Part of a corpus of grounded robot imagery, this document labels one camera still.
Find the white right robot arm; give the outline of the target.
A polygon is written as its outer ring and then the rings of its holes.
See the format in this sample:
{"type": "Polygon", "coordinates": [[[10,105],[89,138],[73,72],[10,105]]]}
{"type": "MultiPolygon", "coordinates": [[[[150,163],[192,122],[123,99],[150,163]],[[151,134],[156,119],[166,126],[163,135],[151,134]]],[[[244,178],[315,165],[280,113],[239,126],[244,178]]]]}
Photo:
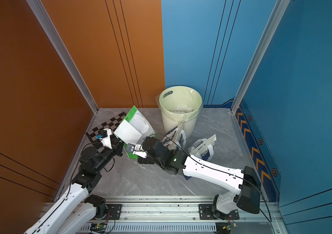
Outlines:
{"type": "Polygon", "coordinates": [[[183,174],[214,183],[228,190],[216,195],[211,214],[215,219],[232,217],[238,209],[250,214],[260,213],[261,181],[252,167],[243,170],[226,168],[187,154],[182,149],[170,150],[158,139],[148,137],[130,152],[149,159],[171,175],[183,174]]]}

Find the green white paper bag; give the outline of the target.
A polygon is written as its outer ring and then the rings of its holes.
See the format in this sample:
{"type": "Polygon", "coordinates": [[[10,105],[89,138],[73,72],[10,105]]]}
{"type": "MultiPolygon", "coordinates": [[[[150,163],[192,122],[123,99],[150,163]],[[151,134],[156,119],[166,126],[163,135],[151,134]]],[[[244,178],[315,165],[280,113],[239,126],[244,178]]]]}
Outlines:
{"type": "Polygon", "coordinates": [[[130,159],[146,159],[142,144],[147,137],[154,136],[155,131],[137,107],[133,106],[114,134],[124,142],[124,150],[130,159]]]}

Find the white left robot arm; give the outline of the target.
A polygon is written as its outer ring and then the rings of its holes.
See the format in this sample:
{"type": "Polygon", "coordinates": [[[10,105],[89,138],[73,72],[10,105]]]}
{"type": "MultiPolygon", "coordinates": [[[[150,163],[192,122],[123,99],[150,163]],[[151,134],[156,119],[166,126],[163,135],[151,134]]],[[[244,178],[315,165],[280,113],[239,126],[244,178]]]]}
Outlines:
{"type": "Polygon", "coordinates": [[[77,175],[62,197],[26,234],[75,234],[92,219],[110,219],[105,198],[91,192],[100,181],[101,171],[114,158],[122,156],[124,142],[115,140],[111,147],[98,152],[94,147],[85,148],[80,157],[77,175]]]}

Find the white receipt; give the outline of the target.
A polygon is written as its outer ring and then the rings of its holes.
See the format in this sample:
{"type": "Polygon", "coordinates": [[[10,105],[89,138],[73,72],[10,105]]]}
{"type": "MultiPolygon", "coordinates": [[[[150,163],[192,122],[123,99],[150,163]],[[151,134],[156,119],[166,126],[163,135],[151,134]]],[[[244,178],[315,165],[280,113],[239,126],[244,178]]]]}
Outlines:
{"type": "Polygon", "coordinates": [[[127,120],[123,120],[114,131],[114,134],[126,144],[138,144],[145,129],[146,127],[143,121],[135,121],[132,119],[131,122],[128,122],[127,120]]]}

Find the blue white bag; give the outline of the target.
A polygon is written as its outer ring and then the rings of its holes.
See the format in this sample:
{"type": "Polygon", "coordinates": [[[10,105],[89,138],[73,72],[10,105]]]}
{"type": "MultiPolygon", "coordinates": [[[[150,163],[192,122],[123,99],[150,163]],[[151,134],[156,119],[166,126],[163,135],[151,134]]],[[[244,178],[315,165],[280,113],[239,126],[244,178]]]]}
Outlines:
{"type": "Polygon", "coordinates": [[[210,138],[198,139],[189,149],[188,152],[199,159],[210,162],[214,156],[214,147],[217,141],[216,135],[210,138]]]}
{"type": "Polygon", "coordinates": [[[176,126],[170,130],[163,138],[162,144],[169,150],[184,150],[187,142],[187,136],[184,131],[184,124],[176,126]]]}

